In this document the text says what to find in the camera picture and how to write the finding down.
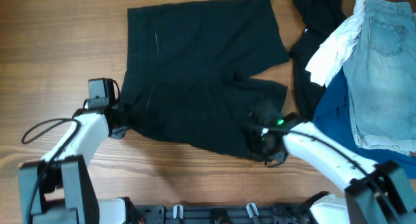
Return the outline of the black shorts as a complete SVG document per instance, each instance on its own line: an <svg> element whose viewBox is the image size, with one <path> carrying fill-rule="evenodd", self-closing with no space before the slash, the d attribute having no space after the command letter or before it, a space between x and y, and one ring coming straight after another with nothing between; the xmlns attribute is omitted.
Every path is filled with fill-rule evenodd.
<svg viewBox="0 0 416 224"><path fill-rule="evenodd" d="M196 1L127 11L120 110L139 134L264 160L255 117L287 88L256 75L289 61L271 0Z"/></svg>

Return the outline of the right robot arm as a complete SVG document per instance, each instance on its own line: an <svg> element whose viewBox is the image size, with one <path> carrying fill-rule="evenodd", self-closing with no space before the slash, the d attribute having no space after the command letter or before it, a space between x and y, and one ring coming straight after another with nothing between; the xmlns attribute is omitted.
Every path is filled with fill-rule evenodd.
<svg viewBox="0 0 416 224"><path fill-rule="evenodd" d="M293 213L300 223L414 223L415 192L406 172L389 160L379 164L290 113L250 112L247 135L268 167L292 155L321 172L343 197L320 192Z"/></svg>

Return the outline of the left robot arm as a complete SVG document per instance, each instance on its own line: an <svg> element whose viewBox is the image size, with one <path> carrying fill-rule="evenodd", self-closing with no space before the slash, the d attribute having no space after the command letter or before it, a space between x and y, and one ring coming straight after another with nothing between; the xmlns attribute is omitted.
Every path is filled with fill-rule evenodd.
<svg viewBox="0 0 416 224"><path fill-rule="evenodd" d="M71 127L39 161L24 163L18 173L24 223L143 223L127 197L98 200L87 167L108 137L127 130L116 106L120 89L113 79L90 79L89 97L71 118L48 120L52 129Z"/></svg>

